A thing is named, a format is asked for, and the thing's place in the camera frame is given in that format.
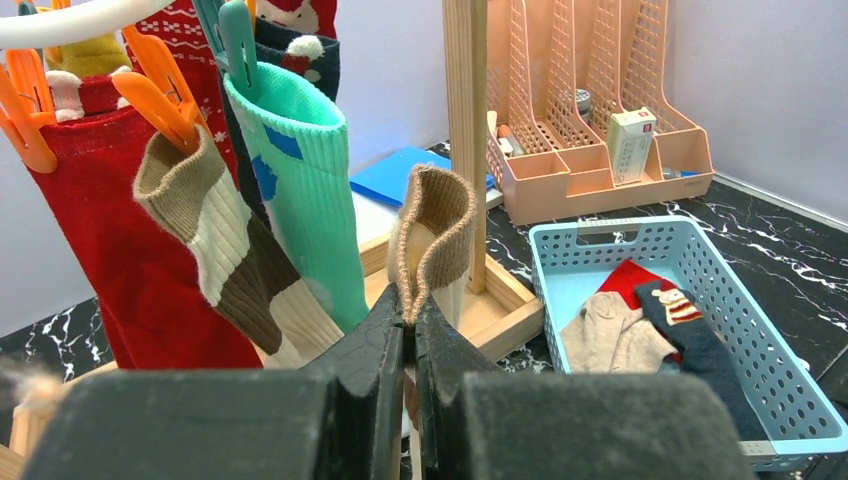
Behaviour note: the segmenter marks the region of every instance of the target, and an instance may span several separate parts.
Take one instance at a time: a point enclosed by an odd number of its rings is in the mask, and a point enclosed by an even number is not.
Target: sock
[[[240,177],[236,169],[236,152],[231,138],[238,136],[238,130],[227,130],[221,95],[223,90],[214,81],[218,76],[218,67],[191,0],[174,0],[167,7],[136,23],[136,27],[139,32],[155,35],[168,45],[168,50],[174,56],[200,112],[206,119],[206,124],[212,131],[218,152],[233,178],[238,180]]]
[[[430,295],[458,329],[477,219],[474,189],[456,172],[417,165],[389,240],[388,278],[398,285],[403,321],[412,325]],[[416,372],[406,369],[404,405],[417,435]]]
[[[66,122],[85,116],[114,112],[129,106],[127,100],[112,86],[112,75],[130,71],[122,66],[109,75],[79,78],[71,72],[51,70],[45,73],[56,120]]]
[[[278,66],[285,66],[286,63],[289,63],[289,67],[292,67],[291,63],[293,63],[294,59],[287,59],[287,57],[291,57],[291,55],[288,55],[288,49],[302,36],[300,32],[257,18],[256,58],[260,62],[272,63]],[[318,40],[321,42],[323,53],[320,57],[309,62],[309,67],[302,76],[310,80],[330,100],[335,101],[336,94],[339,91],[341,62],[339,57],[339,42],[327,37],[318,37]],[[222,92],[225,91],[223,81],[223,77],[219,75]],[[271,228],[271,221],[268,218],[268,212],[265,210],[262,194],[259,191],[259,183],[253,171],[253,157],[248,153],[242,135],[241,125],[239,125],[238,119],[236,119],[233,113],[230,99],[227,95],[224,95],[223,98],[223,109],[227,128],[231,134],[232,148],[238,158],[238,180],[241,187],[241,195],[250,209],[262,220],[262,223],[268,228]]]
[[[654,275],[628,258],[613,270],[610,276],[604,281],[604,284],[601,285],[601,288],[598,289],[598,292],[618,293],[631,310],[636,310],[642,306],[642,301],[639,299],[639,295],[636,294],[634,288],[637,285],[653,281],[661,281],[664,282],[664,285],[674,286],[673,283]],[[671,354],[671,360],[679,365],[682,361],[680,352],[673,352]]]
[[[336,38],[337,0],[258,0],[256,20]]]
[[[675,351],[614,292],[589,297],[561,336],[572,373],[656,373]]]
[[[259,63],[256,103],[224,83],[242,127],[271,231],[345,333],[368,314],[347,176],[347,124],[309,82]]]
[[[269,364],[298,368],[342,333],[247,208],[206,130],[197,130],[200,148],[188,158],[160,134],[150,140],[133,195],[194,255],[206,300]]]
[[[97,293],[120,368],[261,368],[200,295],[191,254],[133,201],[154,131],[131,107],[42,127],[59,165],[30,174]]]
[[[642,300],[645,316],[683,354],[681,371],[695,375],[712,387],[727,405],[739,437],[743,441],[768,440],[742,391],[727,349],[697,313],[694,297],[670,282],[654,281],[636,287],[635,291]]]
[[[78,77],[106,75],[120,67],[129,68],[132,65],[114,33],[47,48],[45,51],[50,70],[62,70]]]

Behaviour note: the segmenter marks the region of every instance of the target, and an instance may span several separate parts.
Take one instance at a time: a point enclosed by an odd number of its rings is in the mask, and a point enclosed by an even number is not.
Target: wooden stand
[[[474,185],[480,215],[459,331],[498,360],[542,331],[543,309],[530,290],[486,254],[486,9],[487,0],[443,0],[451,159],[454,170]],[[388,284],[388,256],[388,235],[360,248],[369,307]],[[79,378],[116,368],[112,362]],[[26,458],[52,415],[52,409],[15,409],[11,450]]]

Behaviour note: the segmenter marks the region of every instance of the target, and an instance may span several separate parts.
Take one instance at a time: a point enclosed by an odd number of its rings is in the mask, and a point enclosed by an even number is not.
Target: basket handle hole
[[[577,235],[577,245],[610,245],[621,243],[632,243],[639,236],[638,230],[614,231],[614,232],[586,232]]]

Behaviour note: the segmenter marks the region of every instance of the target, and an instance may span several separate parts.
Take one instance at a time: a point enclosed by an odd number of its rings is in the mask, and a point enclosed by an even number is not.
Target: medicine box
[[[641,180],[656,128],[657,117],[644,107],[610,115],[607,144],[616,185]]]

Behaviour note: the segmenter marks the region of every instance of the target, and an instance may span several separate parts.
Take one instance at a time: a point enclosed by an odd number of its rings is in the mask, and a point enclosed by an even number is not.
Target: blue notebook
[[[418,147],[406,147],[351,177],[350,188],[363,197],[400,207],[406,199],[409,174],[418,164],[451,168],[450,159]],[[495,179],[486,175],[486,188],[493,186]]]

